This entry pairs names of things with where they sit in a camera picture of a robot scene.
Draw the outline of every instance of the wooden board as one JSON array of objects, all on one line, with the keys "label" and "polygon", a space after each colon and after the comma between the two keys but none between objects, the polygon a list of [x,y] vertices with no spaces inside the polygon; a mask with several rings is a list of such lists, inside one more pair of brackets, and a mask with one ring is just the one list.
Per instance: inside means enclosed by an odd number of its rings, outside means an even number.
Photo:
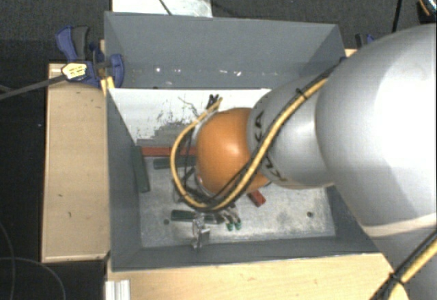
[{"label": "wooden board", "polygon": [[[61,65],[49,66],[49,77]],[[109,251],[103,93],[81,83],[48,89],[42,262],[93,260]]]},{"label": "wooden board", "polygon": [[[131,300],[368,300],[388,277],[382,254],[112,273]],[[404,290],[391,300],[406,300]]]}]

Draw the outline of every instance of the small object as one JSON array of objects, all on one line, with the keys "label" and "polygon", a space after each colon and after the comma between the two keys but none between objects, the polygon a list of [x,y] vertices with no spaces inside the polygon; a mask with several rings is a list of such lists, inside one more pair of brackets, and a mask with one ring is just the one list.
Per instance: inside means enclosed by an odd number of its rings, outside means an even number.
[{"label": "small object", "polygon": [[[185,165],[190,167],[196,164],[196,157],[195,156],[188,156],[186,158],[185,156],[180,156],[178,159],[176,159],[176,167],[184,167]],[[153,160],[153,168],[155,170],[159,169],[169,169],[170,168],[170,159],[169,158],[157,158]]]},{"label": "small object", "polygon": [[204,245],[210,242],[210,229],[205,227],[205,214],[196,213],[193,219],[193,240],[191,245],[194,250],[199,251]]},{"label": "small object", "polygon": [[421,24],[435,23],[437,20],[436,0],[419,0],[419,20]]},{"label": "small object", "polygon": [[[170,214],[170,220],[175,222],[192,222],[196,218],[196,212],[190,210],[172,210]],[[218,225],[224,220],[213,214],[204,215],[205,223],[212,225]]]},{"label": "small object", "polygon": [[[141,147],[143,156],[170,156],[170,147]],[[184,148],[181,155],[186,155],[186,149]],[[188,155],[196,155],[196,148],[191,147]]]},{"label": "small object", "polygon": [[257,208],[266,202],[266,198],[258,190],[248,193],[247,196]]},{"label": "small object", "polygon": [[146,193],[150,191],[150,183],[144,166],[143,156],[141,155],[141,147],[133,146],[130,150],[130,155],[138,191]]},{"label": "small object", "polygon": [[364,45],[370,44],[375,41],[375,38],[371,34],[355,34],[356,47],[361,49]]}]

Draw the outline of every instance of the blue clamp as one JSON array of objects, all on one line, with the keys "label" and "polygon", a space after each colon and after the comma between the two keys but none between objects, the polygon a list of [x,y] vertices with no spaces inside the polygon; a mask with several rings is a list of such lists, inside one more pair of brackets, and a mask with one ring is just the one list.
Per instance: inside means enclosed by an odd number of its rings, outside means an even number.
[{"label": "blue clamp", "polygon": [[58,49],[66,56],[68,63],[80,61],[87,65],[87,77],[80,80],[90,86],[100,87],[98,70],[109,66],[112,67],[112,77],[115,87],[121,87],[124,80],[124,64],[120,54],[111,55],[109,61],[104,62],[102,51],[94,43],[89,44],[89,49],[93,54],[93,61],[87,61],[85,50],[87,47],[88,27],[72,27],[70,25],[60,29],[55,37]]}]

